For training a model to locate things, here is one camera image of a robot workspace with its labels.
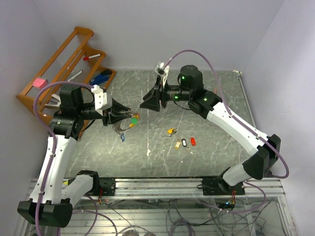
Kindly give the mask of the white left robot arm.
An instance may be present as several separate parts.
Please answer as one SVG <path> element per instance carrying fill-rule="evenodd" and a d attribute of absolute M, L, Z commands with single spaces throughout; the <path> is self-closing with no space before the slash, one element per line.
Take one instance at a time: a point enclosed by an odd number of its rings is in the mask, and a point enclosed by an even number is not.
<path fill-rule="evenodd" d="M 131 117 L 131 109 L 120 104 L 106 89 L 76 82 L 59 82 L 59 110 L 47 126 L 46 156 L 36 186 L 17 211 L 29 223 L 64 228 L 73 208 L 85 194 L 98 195 L 100 180 L 96 171 L 80 171 L 66 188 L 63 178 L 70 155 L 86 120 L 100 119 L 113 125 Z"/>

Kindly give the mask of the orange key tag with key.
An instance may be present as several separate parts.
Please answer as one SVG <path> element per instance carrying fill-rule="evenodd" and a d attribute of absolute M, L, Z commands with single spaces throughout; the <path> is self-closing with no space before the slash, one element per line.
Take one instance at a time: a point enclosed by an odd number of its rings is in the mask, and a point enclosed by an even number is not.
<path fill-rule="evenodd" d="M 177 133 L 177 130 L 175 128 L 171 128 L 171 129 L 167 130 L 167 134 L 169 137 L 172 137 L 176 133 Z"/>

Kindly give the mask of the green key tag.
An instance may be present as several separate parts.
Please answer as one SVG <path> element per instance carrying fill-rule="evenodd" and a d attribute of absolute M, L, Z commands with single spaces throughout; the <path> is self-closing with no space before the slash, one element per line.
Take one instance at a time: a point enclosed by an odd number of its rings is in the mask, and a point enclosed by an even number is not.
<path fill-rule="evenodd" d="M 131 118 L 131 123 L 136 125 L 138 123 L 138 119 L 137 118 Z"/>

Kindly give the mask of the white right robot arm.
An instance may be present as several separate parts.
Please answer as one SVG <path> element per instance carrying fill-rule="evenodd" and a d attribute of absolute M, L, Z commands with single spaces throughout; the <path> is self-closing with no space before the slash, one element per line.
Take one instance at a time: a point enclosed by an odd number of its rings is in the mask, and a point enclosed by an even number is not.
<path fill-rule="evenodd" d="M 140 107 L 159 112 L 169 101 L 186 101 L 189 109 L 214 123 L 234 138 L 249 154 L 245 161 L 229 167 L 215 178 L 220 193 L 229 194 L 238 183 L 263 179 L 279 158 L 281 140 L 277 135 L 255 129 L 233 112 L 228 112 L 222 98 L 204 88 L 202 72 L 194 65 L 180 69 L 178 84 L 169 85 L 169 66 L 162 62 L 155 67 L 156 83 L 143 97 Z"/>

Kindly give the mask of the yellow handled chain keyring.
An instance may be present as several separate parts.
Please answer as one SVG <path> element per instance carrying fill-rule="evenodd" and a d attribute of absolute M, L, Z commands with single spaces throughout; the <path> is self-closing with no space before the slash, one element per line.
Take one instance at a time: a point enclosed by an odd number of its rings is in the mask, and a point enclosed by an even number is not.
<path fill-rule="evenodd" d="M 132 116 L 131 118 L 137 118 L 139 121 L 140 115 L 137 112 L 132 112 Z M 112 128 L 114 130 L 115 133 L 117 134 L 121 134 L 121 133 L 125 133 L 126 131 L 128 131 L 129 129 L 133 128 L 134 124 L 131 123 L 131 118 L 128 118 L 127 121 L 119 121 L 115 124 L 113 124 Z"/>

